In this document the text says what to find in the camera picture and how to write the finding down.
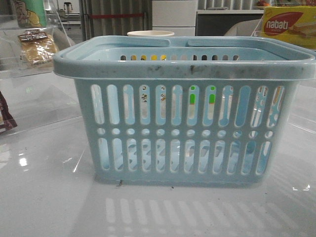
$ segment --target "chair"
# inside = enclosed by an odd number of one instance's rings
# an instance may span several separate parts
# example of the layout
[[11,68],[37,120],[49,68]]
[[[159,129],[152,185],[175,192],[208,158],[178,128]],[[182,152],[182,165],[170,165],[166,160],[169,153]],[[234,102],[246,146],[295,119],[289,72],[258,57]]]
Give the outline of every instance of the chair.
[[233,25],[224,36],[251,36],[257,29],[261,19],[242,21]]

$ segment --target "white cabinet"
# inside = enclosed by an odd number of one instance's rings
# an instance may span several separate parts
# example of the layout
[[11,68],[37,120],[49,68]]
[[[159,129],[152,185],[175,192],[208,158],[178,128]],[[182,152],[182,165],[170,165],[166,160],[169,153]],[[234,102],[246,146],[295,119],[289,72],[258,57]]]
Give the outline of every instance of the white cabinet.
[[166,30],[175,36],[194,36],[197,0],[154,0],[153,30]]

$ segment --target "bread package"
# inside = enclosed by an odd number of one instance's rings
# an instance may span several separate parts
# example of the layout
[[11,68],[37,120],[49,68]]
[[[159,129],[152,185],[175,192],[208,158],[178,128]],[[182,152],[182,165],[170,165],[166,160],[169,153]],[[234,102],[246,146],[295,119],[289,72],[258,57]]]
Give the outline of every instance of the bread package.
[[21,42],[21,59],[30,66],[45,64],[52,61],[58,52],[52,35],[42,31],[30,31],[19,35]]

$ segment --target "food packaging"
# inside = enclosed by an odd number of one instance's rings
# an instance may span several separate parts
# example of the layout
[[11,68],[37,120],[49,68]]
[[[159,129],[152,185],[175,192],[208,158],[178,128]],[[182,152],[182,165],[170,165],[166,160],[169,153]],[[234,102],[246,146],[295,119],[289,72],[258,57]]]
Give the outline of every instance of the food packaging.
[[261,36],[316,49],[316,7],[266,7]]

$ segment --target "green bottle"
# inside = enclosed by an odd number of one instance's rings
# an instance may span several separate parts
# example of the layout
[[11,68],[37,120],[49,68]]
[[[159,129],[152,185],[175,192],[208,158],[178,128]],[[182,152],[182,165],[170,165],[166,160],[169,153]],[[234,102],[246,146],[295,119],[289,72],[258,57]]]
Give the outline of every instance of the green bottle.
[[43,0],[14,0],[19,27],[46,27]]

